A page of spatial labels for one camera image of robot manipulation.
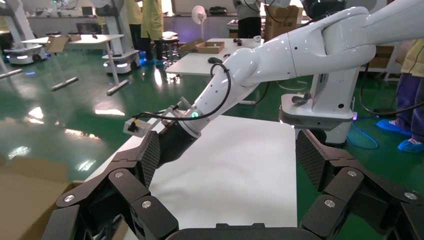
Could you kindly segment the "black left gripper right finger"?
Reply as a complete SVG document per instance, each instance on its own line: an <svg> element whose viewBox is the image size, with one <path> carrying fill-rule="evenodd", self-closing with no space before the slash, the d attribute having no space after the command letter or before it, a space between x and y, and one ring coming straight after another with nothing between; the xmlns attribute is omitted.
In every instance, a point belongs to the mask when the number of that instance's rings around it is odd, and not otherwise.
<svg viewBox="0 0 424 240"><path fill-rule="evenodd" d="M366 169L346 150L322 144L310 130L298 133L295 155L320 193L302 218L302 229L333 240L352 214L386 240L423 239L420 193Z"/></svg>

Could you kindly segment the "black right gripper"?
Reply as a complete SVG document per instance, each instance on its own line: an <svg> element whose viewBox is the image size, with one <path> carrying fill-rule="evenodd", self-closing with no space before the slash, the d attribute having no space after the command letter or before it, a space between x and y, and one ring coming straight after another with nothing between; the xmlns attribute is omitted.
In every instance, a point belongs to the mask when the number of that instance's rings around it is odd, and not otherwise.
<svg viewBox="0 0 424 240"><path fill-rule="evenodd" d="M158 133L160 146L158 168L178 160L197 139L196 136L188 133L178 121L168 123Z"/></svg>

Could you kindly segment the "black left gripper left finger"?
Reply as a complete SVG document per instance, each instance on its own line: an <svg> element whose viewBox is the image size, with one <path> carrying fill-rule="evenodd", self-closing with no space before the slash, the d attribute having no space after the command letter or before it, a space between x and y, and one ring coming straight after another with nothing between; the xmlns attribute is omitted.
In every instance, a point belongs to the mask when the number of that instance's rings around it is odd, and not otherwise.
<svg viewBox="0 0 424 240"><path fill-rule="evenodd" d="M99 175L61 195L41 238L92 240L122 216L137 239L167 239L179 222L149 191L159 160L159 135L150 131L139 146L116 153Z"/></svg>

